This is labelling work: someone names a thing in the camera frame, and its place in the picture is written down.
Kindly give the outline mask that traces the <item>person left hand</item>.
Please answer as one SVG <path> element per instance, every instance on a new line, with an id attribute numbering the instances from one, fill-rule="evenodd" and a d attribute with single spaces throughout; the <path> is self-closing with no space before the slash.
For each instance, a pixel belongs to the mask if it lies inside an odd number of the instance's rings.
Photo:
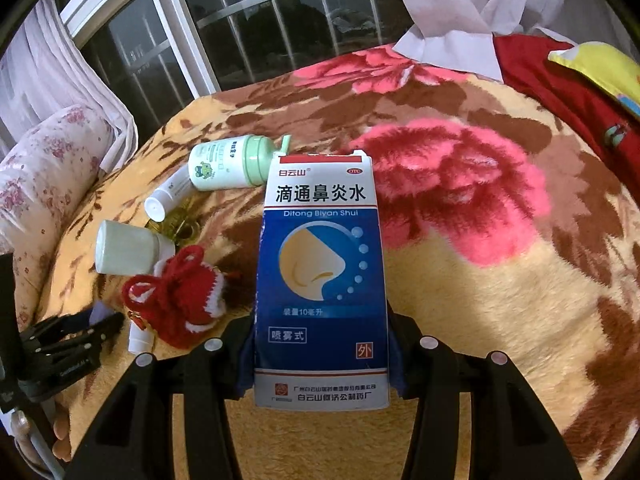
<path id="1" fill-rule="evenodd" d="M 54 419 L 52 428 L 56 441 L 52 446 L 52 453 L 58 459 L 68 463 L 72 459 L 72 446 L 70 445 L 70 414 L 60 402 L 54 402 Z"/>

